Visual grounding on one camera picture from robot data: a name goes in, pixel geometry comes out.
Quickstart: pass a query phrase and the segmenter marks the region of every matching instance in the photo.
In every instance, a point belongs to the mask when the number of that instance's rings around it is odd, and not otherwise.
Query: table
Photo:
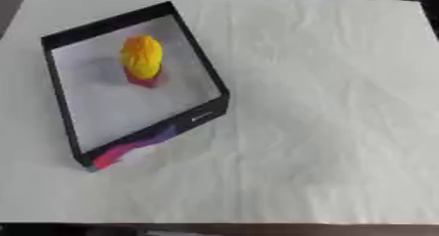
[[[415,2],[171,0],[229,113],[80,168],[39,38],[163,1],[24,1],[0,42],[1,221],[439,221],[439,45]]]

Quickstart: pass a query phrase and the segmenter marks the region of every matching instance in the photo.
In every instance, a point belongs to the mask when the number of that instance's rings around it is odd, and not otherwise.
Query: white paper
[[[439,221],[439,46],[414,2],[172,0],[228,114],[84,172],[39,37],[163,1],[24,1],[0,42],[0,220]]]
[[[163,46],[155,88],[131,84],[123,72],[123,43],[141,34]],[[220,96],[172,16],[57,48],[53,57],[84,153]]]

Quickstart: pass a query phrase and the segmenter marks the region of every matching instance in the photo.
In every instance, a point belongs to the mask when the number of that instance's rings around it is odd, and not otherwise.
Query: yellow object
[[[163,58],[162,45],[151,36],[140,35],[128,38],[121,54],[124,67],[139,79],[151,79],[160,71]]]

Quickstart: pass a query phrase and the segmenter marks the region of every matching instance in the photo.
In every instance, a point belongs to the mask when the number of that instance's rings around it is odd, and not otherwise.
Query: red object
[[[145,86],[145,87],[148,87],[148,88],[154,88],[154,87],[156,87],[158,85],[158,83],[159,83],[159,76],[162,73],[162,69],[160,69],[159,72],[157,73],[157,75],[155,75],[153,78],[151,78],[151,79],[141,79],[141,78],[138,78],[135,75],[131,74],[131,72],[127,68],[125,68],[125,67],[123,67],[123,71],[125,72],[126,78],[128,78],[128,81],[130,83],[141,85],[141,86]]]

